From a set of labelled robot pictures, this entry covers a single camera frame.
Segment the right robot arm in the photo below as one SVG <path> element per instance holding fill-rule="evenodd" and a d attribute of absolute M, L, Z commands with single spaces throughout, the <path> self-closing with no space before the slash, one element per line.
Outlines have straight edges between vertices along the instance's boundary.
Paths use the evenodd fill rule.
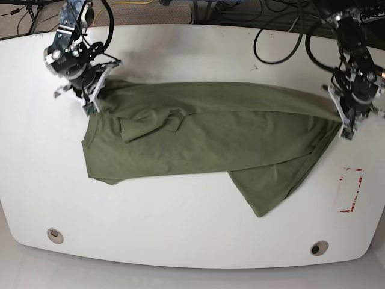
<path fill-rule="evenodd" d="M 89 43 L 86 32 L 94 21 L 92 1 L 66 1 L 59 13 L 59 26 L 54 40 L 44 51 L 49 71 L 68 81 L 55 91 L 79 101 L 83 108 L 99 110 L 98 95 L 111 71 L 121 60 L 106 53 L 114 34 L 114 16 L 107 1 L 108 36 L 104 42 Z"/>

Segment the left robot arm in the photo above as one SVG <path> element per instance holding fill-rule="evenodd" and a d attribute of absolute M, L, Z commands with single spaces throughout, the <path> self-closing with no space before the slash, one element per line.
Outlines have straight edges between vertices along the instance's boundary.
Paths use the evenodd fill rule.
<path fill-rule="evenodd" d="M 384 95 L 384 69 L 377 66 L 367 47 L 367 31 L 384 39 L 384 1 L 311 1 L 317 21 L 304 31 L 305 15 L 302 1 L 297 1 L 297 23 L 300 34 L 293 50 L 285 58 L 273 62 L 281 64 L 289 60 L 301 42 L 308 57 L 320 69 L 332 74 L 331 96 L 340 97 L 340 114 L 347 129 L 353 130 L 356 122 L 374 111 L 373 101 Z M 323 25 L 336 36 L 340 63 L 337 67 L 319 62 L 312 53 L 310 41 L 313 33 Z"/>

